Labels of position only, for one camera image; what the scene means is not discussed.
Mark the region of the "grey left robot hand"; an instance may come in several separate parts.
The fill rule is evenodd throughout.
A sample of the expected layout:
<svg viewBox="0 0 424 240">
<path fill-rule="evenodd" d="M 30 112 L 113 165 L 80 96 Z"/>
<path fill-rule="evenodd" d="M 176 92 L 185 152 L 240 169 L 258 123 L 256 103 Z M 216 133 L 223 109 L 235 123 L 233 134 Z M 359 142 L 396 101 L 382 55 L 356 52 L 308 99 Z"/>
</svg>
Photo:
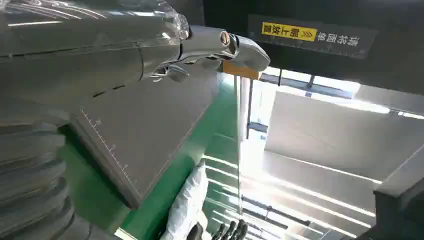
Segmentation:
<svg viewBox="0 0 424 240">
<path fill-rule="evenodd" d="M 145 79 L 188 75 L 184 65 L 270 64 L 253 40 L 190 24 L 165 0 L 3 0 L 0 120 L 69 113 Z"/>
</svg>

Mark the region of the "dark right robot hand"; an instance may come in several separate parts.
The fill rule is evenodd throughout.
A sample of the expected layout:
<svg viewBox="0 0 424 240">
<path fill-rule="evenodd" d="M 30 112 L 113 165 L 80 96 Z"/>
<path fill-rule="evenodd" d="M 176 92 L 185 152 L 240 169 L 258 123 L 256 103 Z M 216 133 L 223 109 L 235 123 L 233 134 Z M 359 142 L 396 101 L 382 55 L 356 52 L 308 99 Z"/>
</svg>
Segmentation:
<svg viewBox="0 0 424 240">
<path fill-rule="evenodd" d="M 204 230 L 200 223 L 191 228 L 187 240 L 244 240 L 248 232 L 248 224 L 240 219 L 238 222 L 231 221 L 227 226 L 221 223 L 214 235 Z"/>
</svg>

